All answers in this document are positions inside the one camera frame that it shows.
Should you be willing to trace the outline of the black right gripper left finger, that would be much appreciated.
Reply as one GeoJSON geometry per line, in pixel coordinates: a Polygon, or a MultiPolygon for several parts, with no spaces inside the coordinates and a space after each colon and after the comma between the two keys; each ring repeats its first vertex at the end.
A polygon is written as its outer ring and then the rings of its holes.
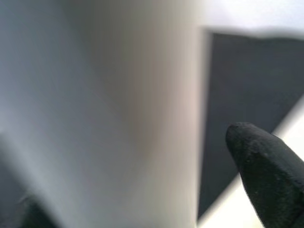
{"type": "Polygon", "coordinates": [[[20,200],[20,228],[56,228],[36,199],[25,194],[20,200]]]}

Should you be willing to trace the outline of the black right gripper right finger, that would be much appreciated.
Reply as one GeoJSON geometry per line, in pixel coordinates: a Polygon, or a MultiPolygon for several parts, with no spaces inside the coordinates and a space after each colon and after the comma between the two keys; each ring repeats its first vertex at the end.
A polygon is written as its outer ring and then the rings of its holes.
{"type": "Polygon", "coordinates": [[[265,228],[304,228],[304,161],[251,123],[228,127],[226,145],[265,228]]]}

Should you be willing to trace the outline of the white plastic table leg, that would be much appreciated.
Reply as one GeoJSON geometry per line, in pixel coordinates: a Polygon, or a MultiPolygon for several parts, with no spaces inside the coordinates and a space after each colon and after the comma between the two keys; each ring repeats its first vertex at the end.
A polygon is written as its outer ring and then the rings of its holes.
{"type": "Polygon", "coordinates": [[[2,157],[63,228],[196,228],[200,0],[0,0],[2,157]]]}

